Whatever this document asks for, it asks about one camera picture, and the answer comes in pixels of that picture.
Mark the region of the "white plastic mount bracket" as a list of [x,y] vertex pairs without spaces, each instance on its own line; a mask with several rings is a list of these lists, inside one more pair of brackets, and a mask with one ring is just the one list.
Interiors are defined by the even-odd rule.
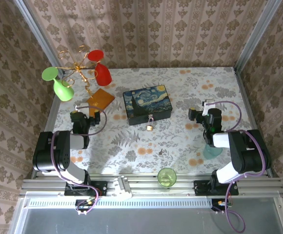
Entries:
[[125,201],[132,198],[132,192],[127,177],[121,175],[115,178],[113,185],[115,189],[113,196],[116,200]]

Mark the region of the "teal transparent glass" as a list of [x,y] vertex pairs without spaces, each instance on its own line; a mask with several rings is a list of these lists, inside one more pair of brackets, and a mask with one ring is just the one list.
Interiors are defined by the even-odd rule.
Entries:
[[203,156],[207,160],[212,160],[222,153],[222,148],[210,147],[206,144],[203,150]]

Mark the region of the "black connector board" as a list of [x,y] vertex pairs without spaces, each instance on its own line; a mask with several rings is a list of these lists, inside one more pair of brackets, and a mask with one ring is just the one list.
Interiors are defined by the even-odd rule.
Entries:
[[77,199],[75,202],[75,210],[77,211],[78,215],[87,215],[95,205],[96,200],[94,198],[90,199]]
[[227,207],[231,207],[233,205],[233,202],[231,199],[228,199],[227,202],[225,203],[224,199],[211,199],[212,207],[211,210],[216,212],[216,213],[225,213],[225,205]]

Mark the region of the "green plastic wine glass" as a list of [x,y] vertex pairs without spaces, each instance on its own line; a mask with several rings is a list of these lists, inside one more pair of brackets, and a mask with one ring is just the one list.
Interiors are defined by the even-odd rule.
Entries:
[[64,80],[57,79],[59,70],[56,67],[48,67],[42,72],[44,81],[53,81],[53,89],[55,94],[61,101],[69,101],[74,96],[72,86]]

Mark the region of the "aluminium frame post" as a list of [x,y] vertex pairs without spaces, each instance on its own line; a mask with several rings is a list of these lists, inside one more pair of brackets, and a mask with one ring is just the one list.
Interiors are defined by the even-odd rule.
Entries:
[[267,1],[267,4],[265,5],[263,12],[261,13],[247,43],[244,46],[244,49],[241,52],[241,55],[239,56],[236,62],[235,72],[237,74],[241,73],[246,63],[250,59],[252,53],[254,52],[256,46],[258,45],[264,32],[266,31],[269,23],[271,22],[281,2],[282,0]]
[[27,22],[30,30],[36,37],[38,43],[40,44],[51,65],[54,67],[60,67],[61,65],[57,57],[57,53],[51,47],[49,40],[46,38],[46,34],[42,31],[42,28],[39,25],[37,18],[34,16],[33,11],[30,9],[29,4],[26,2],[26,0],[13,1],[21,12],[25,21]]

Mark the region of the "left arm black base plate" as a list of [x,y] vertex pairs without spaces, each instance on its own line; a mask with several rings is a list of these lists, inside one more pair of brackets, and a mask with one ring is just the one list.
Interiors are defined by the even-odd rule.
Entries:
[[[96,188],[99,196],[107,195],[107,181],[91,181],[90,185]],[[88,187],[66,183],[64,195],[65,196],[96,196],[96,192]]]

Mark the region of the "aluminium side frame rail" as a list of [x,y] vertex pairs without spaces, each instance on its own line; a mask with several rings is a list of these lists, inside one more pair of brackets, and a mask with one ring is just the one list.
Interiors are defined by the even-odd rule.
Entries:
[[[56,83],[56,78],[59,75],[59,71],[56,67],[49,67],[46,68],[43,73],[42,73],[42,79],[44,81],[54,81],[54,84]],[[48,136],[49,132],[53,132],[54,129],[54,125],[56,122],[56,117],[57,117],[57,113],[58,113],[58,109],[60,106],[60,99],[57,97],[57,95],[55,95],[53,102],[52,102],[52,106],[49,112],[49,116],[48,116],[48,120],[46,123],[46,127],[44,129],[44,131],[46,132],[46,134],[42,133],[42,136],[39,137],[38,142],[37,142],[37,149],[34,151],[34,155],[33,155],[33,171],[32,171],[32,175],[31,178],[34,179],[37,175],[37,156],[39,155],[40,151],[42,153],[46,153],[47,156],[49,156],[49,150],[50,150],[50,141],[48,138],[45,138],[45,136]]]
[[248,114],[249,122],[254,129],[260,130],[259,127],[256,124],[256,121],[255,121],[255,118],[254,118],[254,115],[253,115],[253,112],[252,112],[252,109],[251,109],[251,105],[250,105],[245,87],[243,85],[242,76],[241,76],[240,72],[237,71],[236,68],[233,68],[233,70],[234,70],[234,73],[235,73],[235,76],[236,76],[236,79],[237,79],[237,83],[239,85],[240,93],[241,93],[242,98],[243,98],[243,102],[244,102],[244,105],[245,105],[246,112]]

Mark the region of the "starry night painted box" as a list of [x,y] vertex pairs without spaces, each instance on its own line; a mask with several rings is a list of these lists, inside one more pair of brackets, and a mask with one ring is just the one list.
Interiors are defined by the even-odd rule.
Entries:
[[173,107],[164,85],[125,91],[122,96],[130,126],[171,117]]

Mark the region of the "aluminium front frame rail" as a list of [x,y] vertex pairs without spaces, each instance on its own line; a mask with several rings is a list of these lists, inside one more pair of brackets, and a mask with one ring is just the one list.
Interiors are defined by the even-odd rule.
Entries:
[[[127,178],[134,198],[190,198],[194,194],[194,181],[209,180],[209,174],[178,174],[176,183],[165,188],[154,173],[128,174]],[[20,196],[63,196],[66,182],[57,176],[39,174],[35,179],[23,181]],[[248,177],[237,182],[237,198],[283,197],[283,186],[279,178],[266,175]]]

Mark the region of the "green transparent plastic cup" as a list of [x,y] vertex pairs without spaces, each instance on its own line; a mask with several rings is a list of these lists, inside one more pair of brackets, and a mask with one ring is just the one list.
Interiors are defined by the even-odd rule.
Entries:
[[176,183],[177,175],[171,168],[162,168],[158,172],[157,179],[161,186],[169,188]]

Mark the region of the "red plastic wine glass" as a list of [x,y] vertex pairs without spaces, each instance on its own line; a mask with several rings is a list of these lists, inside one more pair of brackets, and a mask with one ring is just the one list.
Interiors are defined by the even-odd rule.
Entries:
[[104,58],[102,50],[93,50],[88,54],[88,59],[95,62],[95,77],[99,86],[107,86],[112,82],[112,77],[109,69],[101,63]]

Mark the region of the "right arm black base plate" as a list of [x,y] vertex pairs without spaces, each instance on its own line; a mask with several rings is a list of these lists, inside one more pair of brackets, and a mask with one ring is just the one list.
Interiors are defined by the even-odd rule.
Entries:
[[193,189],[196,196],[226,195],[229,184],[211,185],[209,180],[195,180]]

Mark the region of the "grey metal sheet panel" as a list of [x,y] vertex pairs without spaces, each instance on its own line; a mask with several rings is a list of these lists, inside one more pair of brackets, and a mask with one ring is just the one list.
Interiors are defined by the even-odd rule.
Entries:
[[283,199],[235,199],[225,215],[210,208],[109,206],[87,215],[27,199],[8,234],[283,234]]

